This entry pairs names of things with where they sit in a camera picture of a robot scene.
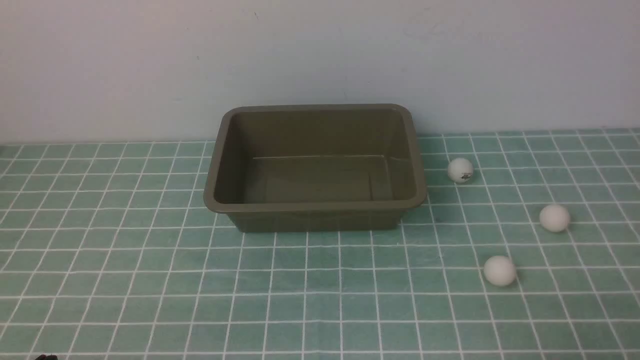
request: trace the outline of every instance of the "green tiled floor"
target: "green tiled floor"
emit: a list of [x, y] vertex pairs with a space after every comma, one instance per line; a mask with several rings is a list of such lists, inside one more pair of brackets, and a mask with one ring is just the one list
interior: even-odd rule
[[[401, 227], [310, 234], [206, 210], [212, 142], [2, 146], [0, 358], [638, 360], [639, 138], [425, 136]], [[554, 201], [566, 233], [538, 224]], [[517, 284], [483, 281], [497, 254]]]

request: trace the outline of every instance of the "white grout line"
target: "white grout line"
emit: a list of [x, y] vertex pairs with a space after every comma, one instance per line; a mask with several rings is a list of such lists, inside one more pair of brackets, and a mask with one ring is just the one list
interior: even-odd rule
[[373, 246], [373, 231], [369, 230], [369, 239], [371, 241], [371, 267], [373, 268], [373, 292], [376, 299], [376, 319], [378, 322], [378, 346], [380, 348], [380, 360], [384, 360], [382, 349], [382, 325], [380, 322], [380, 300], [378, 298], [378, 277], [376, 274], [376, 254]]
[[[445, 143], [445, 145], [444, 145], [445, 152], [447, 152], [447, 142], [445, 142], [444, 139], [443, 139], [443, 142]], [[449, 157], [449, 153], [447, 153], [447, 159], [451, 160], [450, 157]], [[483, 278], [482, 271], [481, 271], [480, 261], [478, 259], [478, 254], [476, 252], [476, 247], [474, 246], [474, 241], [471, 238], [471, 230], [469, 229], [469, 224], [467, 222], [467, 215], [465, 214], [465, 209], [462, 206], [462, 197], [460, 197], [460, 191], [458, 190], [457, 186], [455, 187], [455, 189], [456, 189], [456, 195], [458, 196], [458, 202], [460, 204], [460, 212], [462, 213], [462, 219], [463, 219], [463, 221], [465, 223], [465, 227], [467, 228], [467, 236], [469, 237], [469, 242], [471, 243], [471, 249], [472, 249], [472, 251], [474, 253], [474, 258], [476, 259], [477, 275], [478, 275], [478, 277], [480, 279], [480, 284], [482, 285], [482, 289], [483, 289], [483, 293], [484, 293], [485, 305], [487, 306], [487, 309], [489, 310], [489, 318], [491, 319], [491, 322], [492, 322], [493, 334], [495, 335], [495, 341], [498, 344], [498, 351], [500, 352], [500, 358], [502, 360], [504, 360], [504, 352], [502, 351], [502, 341], [500, 340], [500, 334], [498, 333], [498, 327], [496, 326], [495, 320], [493, 318], [493, 310], [491, 309], [491, 304], [489, 302], [489, 295], [487, 295], [486, 285], [484, 284], [484, 278]], [[442, 258], [442, 262], [443, 262], [442, 263], [443, 266], [445, 266], [444, 258]]]
[[413, 307], [413, 319], [415, 320], [415, 333], [418, 337], [418, 350], [420, 350], [420, 359], [424, 360], [424, 354], [422, 353], [422, 336], [420, 336], [420, 325], [418, 323], [418, 309], [415, 305], [415, 293], [413, 292], [413, 278], [411, 277], [411, 269], [414, 268], [411, 266], [409, 261], [409, 250], [406, 246], [406, 237], [404, 236], [404, 224], [402, 219], [400, 219], [400, 232], [402, 234], [402, 243], [404, 247], [404, 260], [406, 261], [406, 270], [407, 275], [409, 276], [409, 290], [411, 291], [411, 305]]
[[228, 324], [227, 324], [227, 332], [225, 335], [225, 346], [223, 347], [223, 351], [222, 351], [222, 360], [225, 360], [227, 357], [227, 348], [228, 348], [228, 344], [229, 344], [229, 333], [231, 332], [231, 316], [234, 313], [234, 303], [236, 302], [236, 295], [237, 295], [237, 287], [238, 287], [238, 278], [240, 278], [240, 264], [242, 263], [242, 250], [244, 247], [244, 238], [245, 238], [245, 233], [242, 233], [242, 242], [240, 243], [240, 253], [238, 255], [238, 266], [236, 269], [236, 281], [234, 282], [234, 292], [231, 295], [231, 307], [229, 308], [229, 319], [228, 319]]
[[340, 293], [338, 294], [338, 315], [340, 322], [340, 360], [344, 360], [344, 324], [343, 315], [342, 315], [342, 294], [344, 288], [342, 287], [342, 250], [341, 250], [341, 241], [342, 241], [342, 231], [338, 231], [338, 290]]
[[[305, 234], [305, 287], [304, 294], [302, 295], [302, 350], [305, 349], [306, 346], [306, 337], [307, 337], [307, 327], [305, 326], [305, 322], [307, 322], [307, 286], [308, 286], [308, 277], [309, 277], [309, 232]], [[302, 353], [302, 360], [305, 360], [305, 353]]]
[[278, 239], [278, 233], [273, 234], [273, 249], [271, 250], [271, 271], [269, 274], [269, 295], [267, 295], [267, 313], [264, 321], [264, 338], [262, 339], [262, 360], [264, 360], [264, 355], [267, 351], [267, 332], [269, 331], [269, 312], [271, 311], [271, 287], [273, 285], [273, 267], [276, 261], [276, 241]]
[[[500, 148], [502, 149], [502, 142], [499, 139], [498, 139], [498, 144], [500, 145]], [[504, 161], [507, 161], [507, 164], [508, 164], [509, 160], [507, 159], [506, 156], [504, 156]], [[516, 183], [516, 178], [513, 175], [513, 171], [509, 170], [509, 173], [511, 174], [511, 178], [512, 178], [513, 182]], [[520, 192], [520, 189], [516, 187], [516, 190], [518, 191], [518, 196], [520, 197], [520, 200], [524, 200], [524, 198], [522, 197], [522, 193]], [[542, 254], [542, 258], [545, 260], [545, 265], [549, 266], [547, 255], [542, 250], [542, 242], [540, 242], [540, 236], [538, 235], [536, 227], [534, 226], [534, 223], [533, 223], [532, 218], [531, 218], [531, 214], [529, 213], [529, 209], [526, 206], [524, 207], [524, 209], [525, 209], [525, 213], [527, 214], [527, 217], [529, 218], [529, 224], [531, 225], [531, 230], [533, 231], [533, 233], [534, 233], [534, 235], [536, 237], [536, 241], [538, 242], [538, 245], [541, 248], [541, 252], [540, 253]], [[556, 277], [555, 277], [553, 271], [551, 271], [550, 268], [547, 268], [547, 271], [549, 272], [549, 276], [551, 277], [551, 280], [554, 283], [554, 288], [556, 289], [556, 293], [560, 294], [560, 286], [558, 286], [558, 283], [557, 283], [557, 280], [556, 280]], [[573, 338], [575, 339], [575, 343], [578, 346], [578, 350], [580, 351], [580, 353], [582, 354], [582, 358], [584, 359], [584, 358], [586, 358], [586, 356], [584, 355], [584, 349], [582, 348], [582, 344], [580, 343], [580, 339], [578, 338], [578, 333], [576, 332], [575, 327], [573, 326], [572, 319], [571, 319], [571, 316], [569, 316], [569, 311], [566, 308], [566, 304], [564, 303], [564, 299], [560, 295], [558, 295], [558, 299], [560, 300], [560, 304], [562, 305], [562, 309], [564, 311], [564, 315], [565, 315], [565, 317], [567, 319], [567, 322], [568, 322], [568, 324], [569, 324], [569, 326], [571, 328], [571, 332], [573, 334]]]

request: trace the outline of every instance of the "plastic tub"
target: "plastic tub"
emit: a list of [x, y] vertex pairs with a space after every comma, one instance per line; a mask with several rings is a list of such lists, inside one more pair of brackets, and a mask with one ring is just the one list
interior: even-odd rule
[[233, 109], [204, 191], [244, 232], [391, 229], [425, 198], [411, 114], [395, 104]]

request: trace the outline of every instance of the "tile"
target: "tile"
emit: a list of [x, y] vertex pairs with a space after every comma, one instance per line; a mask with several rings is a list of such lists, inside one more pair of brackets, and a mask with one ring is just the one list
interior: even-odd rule
[[99, 271], [107, 258], [106, 250], [80, 250], [72, 266], [73, 271]]
[[379, 350], [378, 326], [375, 323], [349, 323], [342, 326], [344, 350]]
[[608, 323], [575, 323], [573, 326], [585, 350], [619, 349]]
[[375, 295], [343, 295], [342, 318], [344, 320], [376, 320]]
[[61, 295], [91, 295], [98, 274], [71, 273], [62, 286]]
[[588, 268], [596, 291], [628, 291], [629, 287], [618, 269]]
[[571, 168], [569, 171], [578, 184], [600, 184], [603, 182], [602, 176], [600, 175], [603, 169], [605, 168]]
[[433, 220], [443, 223], [459, 223], [465, 222], [462, 209], [459, 205], [432, 205], [431, 211], [433, 212]]
[[418, 336], [413, 323], [383, 323], [380, 325], [383, 350], [418, 350]]
[[483, 168], [507, 168], [504, 154], [476, 154], [478, 163]]
[[88, 298], [57, 299], [48, 322], [80, 322], [87, 307]]
[[406, 268], [404, 247], [374, 247], [376, 268]]
[[632, 294], [600, 294], [600, 300], [612, 319], [638, 319], [640, 306]]
[[261, 351], [263, 342], [262, 323], [232, 323], [229, 327], [228, 351]]
[[153, 322], [156, 319], [159, 304], [159, 297], [129, 297], [124, 305], [121, 321], [126, 323]]
[[554, 136], [554, 141], [560, 151], [584, 150], [579, 136]]
[[0, 339], [0, 351], [29, 352], [39, 331], [39, 325], [8, 325]]
[[496, 320], [526, 320], [525, 302], [520, 295], [488, 295], [493, 318]]
[[196, 249], [177, 249], [173, 255], [173, 271], [201, 270], [205, 266], [207, 253]]
[[133, 190], [138, 185], [139, 175], [118, 175], [115, 174], [111, 177], [111, 182], [107, 187], [107, 190]]
[[420, 323], [419, 328], [423, 351], [458, 349], [458, 336], [453, 323]]
[[580, 259], [573, 245], [543, 246], [549, 266], [580, 266]]
[[436, 233], [441, 245], [469, 244], [469, 235], [465, 225], [436, 225]]
[[464, 205], [463, 211], [467, 222], [495, 222], [495, 214], [491, 205]]
[[529, 323], [498, 323], [496, 329], [503, 350], [536, 350], [538, 348]]
[[158, 312], [158, 322], [190, 322], [195, 309], [194, 297], [165, 297]]
[[240, 269], [270, 269], [273, 249], [243, 249]]
[[67, 352], [76, 335], [76, 325], [46, 325], [36, 342], [35, 352]]
[[444, 266], [476, 266], [476, 255], [471, 246], [442, 246], [440, 252]]
[[188, 351], [220, 351], [225, 346], [227, 325], [194, 324], [191, 329]]
[[523, 202], [553, 202], [544, 185], [520, 186], [518, 190]]
[[560, 291], [593, 291], [583, 269], [553, 269]]
[[131, 201], [131, 195], [132, 195], [131, 191], [106, 192], [104, 194], [104, 198], [102, 198], [100, 207], [101, 208], [128, 208], [129, 202]]
[[[303, 300], [302, 295], [272, 295], [269, 303], [269, 320], [302, 320]], [[307, 319], [315, 320], [316, 318], [307, 315]]]
[[178, 247], [209, 247], [212, 230], [210, 228], [183, 229]]
[[140, 252], [140, 250], [111, 250], [104, 266], [105, 271], [135, 270]]
[[376, 270], [378, 292], [409, 292], [409, 277], [406, 270]]
[[340, 295], [312, 294], [307, 295], [307, 320], [338, 320], [340, 318]]
[[482, 292], [482, 280], [477, 270], [447, 269], [449, 290], [455, 292]]
[[408, 245], [436, 244], [436, 234], [432, 225], [404, 226], [404, 241]]
[[270, 323], [267, 326], [267, 351], [293, 351], [302, 349], [301, 323]]
[[126, 295], [132, 273], [105, 273], [100, 277], [95, 293], [98, 295]]
[[264, 321], [267, 318], [267, 296], [236, 297], [231, 321]]
[[340, 256], [344, 268], [371, 268], [372, 252], [367, 247], [341, 247]]
[[508, 152], [505, 157], [512, 168], [536, 167], [536, 160], [528, 152]]
[[149, 350], [153, 352], [182, 352], [188, 335], [189, 325], [156, 325]]
[[471, 138], [445, 138], [445, 146], [448, 152], [473, 152]]
[[614, 329], [620, 338], [624, 348], [637, 348], [637, 335], [640, 333], [640, 323], [637, 322], [614, 322]]
[[43, 254], [42, 251], [15, 251], [3, 270], [33, 271], [38, 266]]
[[353, 293], [374, 291], [373, 271], [343, 269], [342, 290]]
[[568, 323], [534, 323], [543, 350], [577, 350], [573, 332]]
[[[62, 284], [64, 278], [65, 278], [65, 274], [36, 273], [31, 279], [31, 282], [29, 283], [29, 286], [25, 291], [25, 295], [39, 295], [39, 296], [55, 295], [58, 293], [58, 289], [60, 289], [60, 285]], [[14, 286], [17, 285], [15, 282], [16, 279], [10, 279], [8, 282], [4, 282], [6, 279], [3, 279], [2, 275], [0, 275], [0, 279], [2, 279], [3, 284], [6, 285], [6, 289], [0, 289], [0, 293], [6, 293], [7, 290], [9, 290], [10, 293], [15, 291]]]
[[[280, 276], [276, 278], [276, 273], [273, 274], [273, 282], [271, 291], [277, 291], [282, 286], [282, 282], [286, 282], [286, 292], [293, 290], [293, 288], [304, 288], [304, 272], [300, 271], [293, 274], [286, 274], [286, 276]], [[237, 275], [237, 287], [238, 293], [265, 293], [269, 290], [269, 280], [271, 278], [270, 271], [248, 271], [239, 272]]]
[[18, 305], [18, 299], [16, 298], [0, 299], [0, 321], [7, 322], [9, 320], [9, 317], [11, 317], [11, 315], [13, 314], [13, 310], [17, 305]]
[[198, 293], [202, 274], [199, 272], [172, 272], [166, 283], [167, 294], [187, 295]]
[[309, 268], [337, 268], [338, 247], [314, 247], [307, 252], [307, 267]]
[[112, 325], [81, 325], [73, 352], [105, 352], [109, 347]]
[[[20, 301], [18, 308], [13, 314], [11, 321], [14, 323], [38, 323], [44, 322], [51, 308], [52, 298], [26, 298]], [[3, 317], [9, 320], [10, 313], [6, 313]]]
[[143, 352], [151, 336], [151, 325], [120, 325], [116, 330], [111, 351]]
[[527, 292], [556, 290], [551, 275], [546, 269], [520, 269], [518, 271], [518, 279], [521, 282], [522, 289]]
[[522, 205], [495, 205], [495, 212], [501, 222], [529, 222]]
[[38, 271], [67, 271], [71, 266], [75, 251], [54, 251], [46, 252]]
[[562, 295], [564, 305], [571, 319], [604, 319], [605, 314], [598, 297], [594, 294], [565, 294]]
[[490, 323], [458, 323], [463, 350], [497, 350], [498, 343]]
[[490, 320], [490, 310], [483, 295], [451, 295], [456, 320]]
[[461, 186], [458, 188], [458, 193], [460, 194], [460, 200], [463, 204], [488, 204], [489, 196], [487, 194], [486, 188], [482, 187], [464, 187]]
[[306, 324], [304, 350], [340, 350], [340, 325], [337, 323], [323, 322], [312, 322]]
[[86, 322], [115, 323], [122, 310], [124, 298], [93, 298], [85, 315]]

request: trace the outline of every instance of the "white ball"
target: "white ball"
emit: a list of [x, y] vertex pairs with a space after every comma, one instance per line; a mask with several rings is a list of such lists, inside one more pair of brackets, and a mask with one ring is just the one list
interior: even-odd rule
[[447, 171], [451, 181], [461, 184], [471, 179], [471, 175], [474, 174], [474, 165], [465, 158], [457, 158], [451, 160]]
[[540, 211], [540, 223], [545, 229], [558, 233], [569, 226], [571, 216], [562, 205], [551, 204]]
[[506, 256], [492, 256], [484, 263], [484, 278], [496, 286], [507, 286], [516, 279], [516, 266]]

